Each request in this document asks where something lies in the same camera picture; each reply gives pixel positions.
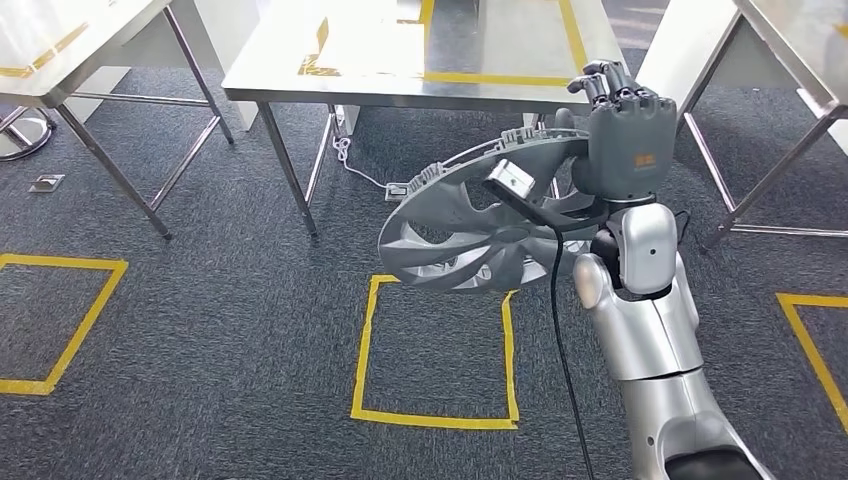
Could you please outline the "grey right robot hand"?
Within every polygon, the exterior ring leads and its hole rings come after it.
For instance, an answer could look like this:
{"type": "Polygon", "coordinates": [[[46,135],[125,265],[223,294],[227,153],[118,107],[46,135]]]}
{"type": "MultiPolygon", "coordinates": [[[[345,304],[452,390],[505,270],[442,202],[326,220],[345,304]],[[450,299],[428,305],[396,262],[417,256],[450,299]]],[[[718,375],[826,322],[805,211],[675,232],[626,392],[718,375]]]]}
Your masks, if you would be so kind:
{"type": "Polygon", "coordinates": [[[637,83],[620,61],[593,60],[567,90],[583,91],[591,106],[585,130],[571,112],[557,112],[553,134],[587,143],[571,164],[577,191],[610,202],[653,197],[670,171],[676,138],[676,102],[637,83]]]}

